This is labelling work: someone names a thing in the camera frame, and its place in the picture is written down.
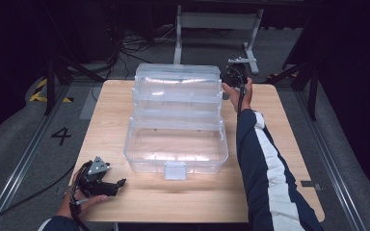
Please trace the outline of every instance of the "hand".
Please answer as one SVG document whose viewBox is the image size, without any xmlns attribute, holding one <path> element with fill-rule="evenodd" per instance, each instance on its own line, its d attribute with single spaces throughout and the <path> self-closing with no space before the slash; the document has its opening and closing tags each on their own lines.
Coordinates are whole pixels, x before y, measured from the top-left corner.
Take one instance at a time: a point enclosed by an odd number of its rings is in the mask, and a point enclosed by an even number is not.
<svg viewBox="0 0 370 231">
<path fill-rule="evenodd" d="M 77 173 L 74 173 L 73 181 L 76 179 L 76 175 L 77 175 Z M 62 205 L 61 205 L 59 211 L 57 212 L 56 216 L 63 216 L 63 217 L 66 217 L 66 218 L 73 219 L 73 217 L 71 216 L 70 207 L 69 207 L 70 191 L 71 191 L 71 187 L 67 190 L 65 198 L 63 199 Z M 77 200 L 86 199 L 86 196 L 83 195 L 83 193 L 80 192 L 80 190 L 76 191 L 76 194 L 74 195 L 74 197 Z M 103 201 L 106 201 L 107 198 L 108 198 L 107 195 L 96 195 L 96 196 L 90 197 L 89 201 L 86 201 L 86 202 L 84 202 L 80 205 L 80 208 L 82 210 L 82 213 L 80 215 L 85 214 L 85 212 L 87 212 L 93 205 L 96 205 L 96 204 L 99 204 Z"/>
<path fill-rule="evenodd" d="M 241 112 L 245 109 L 251 109 L 252 84 L 253 80 L 250 77 L 248 77 L 248 82 L 245 84 L 245 87 L 248 90 L 248 92 L 246 92 L 245 97 L 243 97 L 240 110 Z M 232 88 L 225 83 L 222 83 L 222 88 L 226 93 L 229 94 L 230 102 L 233 104 L 233 108 L 237 113 L 237 108 L 239 104 L 239 90 L 236 90 L 235 88 Z"/>
</svg>

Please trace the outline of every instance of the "white desk frame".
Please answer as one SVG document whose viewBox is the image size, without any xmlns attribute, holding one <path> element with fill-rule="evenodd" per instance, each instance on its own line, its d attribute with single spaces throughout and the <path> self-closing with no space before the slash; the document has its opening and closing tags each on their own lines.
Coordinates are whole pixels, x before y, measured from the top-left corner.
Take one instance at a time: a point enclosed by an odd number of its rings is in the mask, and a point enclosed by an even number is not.
<svg viewBox="0 0 370 231">
<path fill-rule="evenodd" d="M 214 29 L 235 29 L 251 30 L 251 39 L 244 42 L 246 58 L 229 59 L 230 63 L 248 63 L 252 74 L 258 74 L 256 58 L 252 48 L 256 39 L 257 31 L 260 26 L 263 10 L 258 10 L 256 14 L 236 14 L 236 13 L 183 13 L 181 6 L 178 6 L 176 15 L 176 45 L 173 63 L 181 63 L 182 55 L 182 28 L 214 28 Z"/>
</svg>

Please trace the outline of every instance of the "person's right hand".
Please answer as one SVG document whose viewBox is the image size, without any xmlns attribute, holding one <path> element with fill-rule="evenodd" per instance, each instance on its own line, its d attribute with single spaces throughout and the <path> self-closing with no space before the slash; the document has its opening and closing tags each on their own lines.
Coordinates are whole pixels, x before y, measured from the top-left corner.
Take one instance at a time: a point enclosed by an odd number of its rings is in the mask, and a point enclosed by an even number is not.
<svg viewBox="0 0 370 231">
<path fill-rule="evenodd" d="M 243 97 L 240 110 L 241 112 L 243 112 L 243 110 L 245 109 L 251 109 L 252 84 L 253 80 L 250 77 L 248 77 L 248 82 L 245 84 L 245 87 L 248 90 L 248 92 L 246 92 L 245 97 Z M 225 83 L 222 83 L 222 88 L 227 94 L 229 94 L 230 102 L 233 104 L 233 108 L 237 113 L 237 108 L 239 104 L 239 90 L 236 90 L 235 88 L 232 88 Z"/>
</svg>

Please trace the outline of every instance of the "metal rail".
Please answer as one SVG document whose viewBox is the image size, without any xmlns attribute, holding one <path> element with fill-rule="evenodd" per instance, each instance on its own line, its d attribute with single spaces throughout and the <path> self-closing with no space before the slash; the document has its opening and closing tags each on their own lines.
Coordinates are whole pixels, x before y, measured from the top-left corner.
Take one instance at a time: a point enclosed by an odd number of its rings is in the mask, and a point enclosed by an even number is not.
<svg viewBox="0 0 370 231">
<path fill-rule="evenodd" d="M 34 136 L 32 137 L 31 141 L 29 142 L 28 146 L 26 147 L 25 152 L 23 153 L 20 161 L 17 163 L 16 168 L 14 169 L 11 177 L 9 178 L 4 190 L 0 194 L 0 213 L 5 211 L 19 188 L 20 183 L 22 182 L 24 176 L 26 175 L 26 171 L 28 170 L 30 164 L 32 163 L 33 159 L 36 156 L 36 153 L 40 147 L 40 143 L 42 137 L 47 130 L 50 122 L 52 121 L 54 115 L 56 114 L 59 106 L 61 105 L 63 99 L 66 97 L 68 92 L 69 86 L 59 86 L 59 90 L 56 96 L 56 104 L 54 108 L 50 112 L 49 115 L 43 117 L 40 122 L 40 125 L 35 132 Z"/>
<path fill-rule="evenodd" d="M 321 159 L 324 163 L 324 166 L 326 167 L 327 174 L 330 177 L 332 185 L 352 229 L 366 230 L 362 218 L 357 211 L 357 207 L 354 204 L 353 199 L 351 198 L 348 188 L 344 180 L 342 179 L 338 167 L 335 164 L 335 161 L 330 153 L 326 141 L 324 140 L 323 134 L 321 133 L 317 122 L 313 121 L 308 114 L 304 93 L 302 91 L 295 91 L 295 95 L 297 100 L 299 101 L 302 111 L 305 114 L 305 120 L 311 129 L 311 133 L 313 134 L 314 139 L 317 141 L 317 144 L 320 148 Z"/>
</svg>

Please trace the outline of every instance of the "dark background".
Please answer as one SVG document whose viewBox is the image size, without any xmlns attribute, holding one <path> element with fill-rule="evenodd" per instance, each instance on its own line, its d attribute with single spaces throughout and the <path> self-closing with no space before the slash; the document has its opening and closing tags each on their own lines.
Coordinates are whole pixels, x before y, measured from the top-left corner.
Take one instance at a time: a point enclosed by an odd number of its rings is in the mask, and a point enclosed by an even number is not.
<svg viewBox="0 0 370 231">
<path fill-rule="evenodd" d="M 110 55 L 110 35 L 106 33 L 114 25 L 107 14 L 110 5 L 91 1 L 42 3 L 0 1 L 0 124 L 25 106 L 25 92 L 41 77 L 48 61 L 47 49 L 53 48 L 48 39 L 57 52 L 80 64 Z M 338 12 L 331 8 L 315 13 L 310 9 L 271 9 L 265 11 L 262 26 L 305 27 L 286 63 L 299 64 L 317 57 L 320 82 L 370 180 L 370 4 L 339 3 L 343 8 Z M 172 22 L 175 12 L 175 6 L 118 5 L 118 9 L 117 31 L 130 28 L 150 38 L 156 28 Z M 36 14 L 43 23 L 35 20 Z M 61 26 L 53 28 L 52 20 L 62 22 L 57 23 Z M 45 37 L 44 32 L 52 37 Z"/>
</svg>

